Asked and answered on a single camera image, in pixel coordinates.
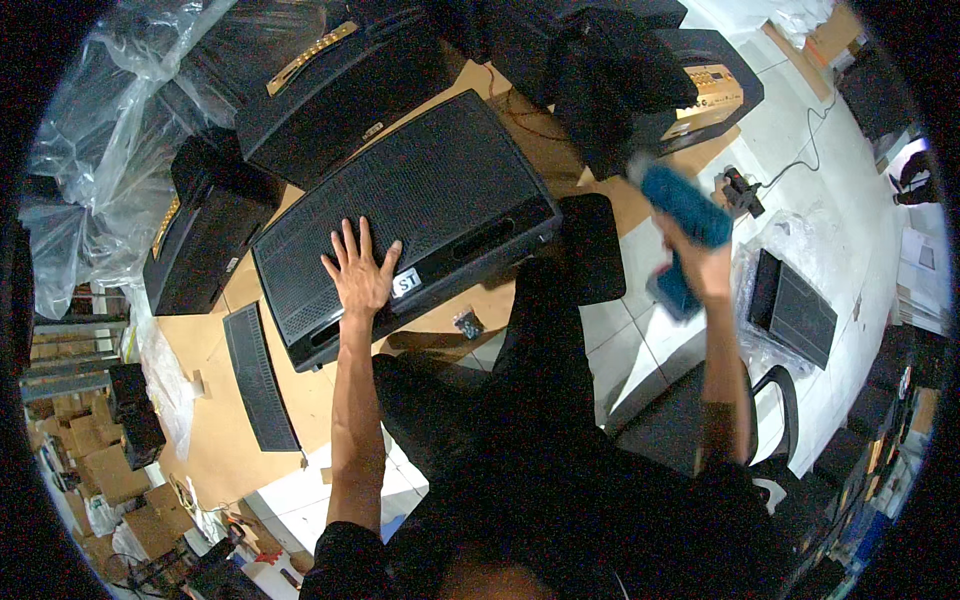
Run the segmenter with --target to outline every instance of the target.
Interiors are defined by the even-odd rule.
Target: white label
[[[363,141],[367,141],[371,137],[374,137],[377,132],[383,129],[383,122],[377,123],[373,127],[369,128],[366,133],[363,134]]]
[[[417,270],[414,268],[407,269],[400,275],[394,277],[394,298],[403,298],[404,295],[420,287],[422,284],[423,282],[420,281],[420,276],[417,275]]]

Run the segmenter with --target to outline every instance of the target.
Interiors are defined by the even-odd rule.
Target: black cable
[[[785,167],[783,167],[783,168],[780,170],[780,172],[777,173],[777,176],[774,177],[773,179],[771,179],[769,183],[764,183],[764,184],[762,184],[762,185],[760,186],[761,189],[767,189],[767,188],[773,187],[774,185],[777,184],[777,181],[779,181],[780,178],[782,178],[783,175],[786,174],[787,171],[789,171],[790,169],[792,169],[793,167],[796,167],[796,166],[798,166],[798,165],[803,165],[804,167],[806,167],[807,169],[809,169],[811,173],[816,173],[817,171],[820,170],[820,165],[821,165],[821,162],[820,162],[820,152],[817,150],[817,140],[816,140],[816,138],[815,138],[814,135],[813,135],[813,126],[810,124],[810,113],[812,112],[813,114],[817,115],[817,117],[820,119],[820,122],[823,123],[824,121],[827,120],[827,115],[829,115],[830,110],[831,110],[833,107],[836,106],[838,95],[839,95],[839,94],[837,93],[837,77],[836,77],[836,72],[834,71],[834,77],[833,77],[833,101],[830,103],[830,106],[828,106],[828,107],[826,107],[826,108],[824,109],[824,114],[821,115],[819,112],[817,112],[816,110],[814,110],[812,107],[807,107],[807,108],[806,108],[806,130],[807,130],[808,132],[810,132],[810,145],[813,146],[813,155],[817,157],[817,166],[811,167],[809,164],[806,163],[805,160],[794,160],[794,161],[791,162],[790,164],[788,164],[788,165],[786,165]]]

